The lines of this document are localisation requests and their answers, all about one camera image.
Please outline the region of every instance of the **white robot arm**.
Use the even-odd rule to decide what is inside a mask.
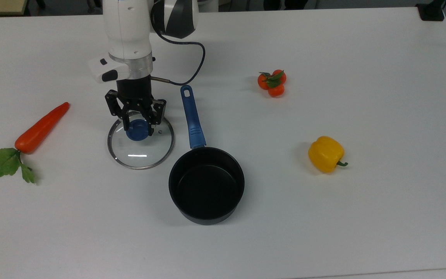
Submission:
[[[103,1],[108,53],[92,59],[89,69],[98,83],[117,82],[118,91],[110,90],[105,97],[110,113],[123,120],[125,130],[129,111],[142,114],[149,136],[163,119],[166,101],[151,94],[151,30],[160,36],[187,37],[195,30],[198,12],[197,0]]]

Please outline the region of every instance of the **blue handle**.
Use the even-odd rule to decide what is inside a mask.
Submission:
[[[185,118],[189,127],[189,143],[190,148],[201,148],[206,145],[206,139],[202,133],[197,107],[195,106],[194,93],[190,85],[184,85],[180,88],[182,94],[182,102],[184,103]]]

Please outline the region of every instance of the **cherry tomato cluster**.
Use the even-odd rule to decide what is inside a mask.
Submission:
[[[286,75],[283,70],[277,69],[272,74],[260,72],[257,83],[260,88],[267,90],[271,97],[278,97],[285,92],[283,84],[286,81]]]

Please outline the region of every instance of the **orange carrot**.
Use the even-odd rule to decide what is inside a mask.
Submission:
[[[44,138],[51,132],[53,127],[68,111],[70,104],[64,102],[57,108],[53,109],[46,116],[41,118],[30,129],[23,133],[16,141],[15,148],[22,153],[30,154],[34,152],[42,143]]]

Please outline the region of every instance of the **black saucepan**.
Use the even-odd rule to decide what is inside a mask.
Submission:
[[[205,147],[192,88],[180,89],[189,128],[190,150],[170,173],[170,195],[180,212],[201,225],[228,218],[244,193],[244,173],[238,162],[217,148]]]

